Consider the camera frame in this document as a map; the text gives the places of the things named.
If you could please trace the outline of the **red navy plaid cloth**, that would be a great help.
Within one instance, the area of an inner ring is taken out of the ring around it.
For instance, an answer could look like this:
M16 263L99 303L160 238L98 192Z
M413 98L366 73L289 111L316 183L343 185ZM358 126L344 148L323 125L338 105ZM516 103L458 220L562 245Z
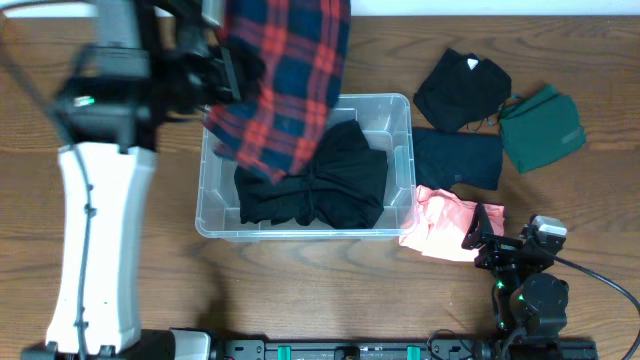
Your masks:
M299 173L340 95L350 25L349 0L228 2L222 39L265 70L257 95L210 111L216 155L272 182Z

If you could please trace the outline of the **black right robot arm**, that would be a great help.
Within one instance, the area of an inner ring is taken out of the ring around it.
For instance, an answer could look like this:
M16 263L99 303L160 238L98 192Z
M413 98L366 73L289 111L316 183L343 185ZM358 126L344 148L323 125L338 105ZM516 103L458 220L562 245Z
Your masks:
M497 327L533 341L552 340L567 324L568 284L546 270L562 250L568 230L558 219L534 215L517 239L499 235L484 205L475 207L462 242L476 250L477 268L491 272Z

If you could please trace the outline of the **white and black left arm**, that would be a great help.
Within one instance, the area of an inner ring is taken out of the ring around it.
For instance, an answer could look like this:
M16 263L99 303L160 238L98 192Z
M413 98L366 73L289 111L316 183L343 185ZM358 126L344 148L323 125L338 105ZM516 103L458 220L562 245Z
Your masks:
M140 237L158 128L207 105L242 101L262 66L212 46L221 1L99 1L96 40L49 107L63 140L60 290L45 340L25 359L213 359L203 330L146 330L138 301Z

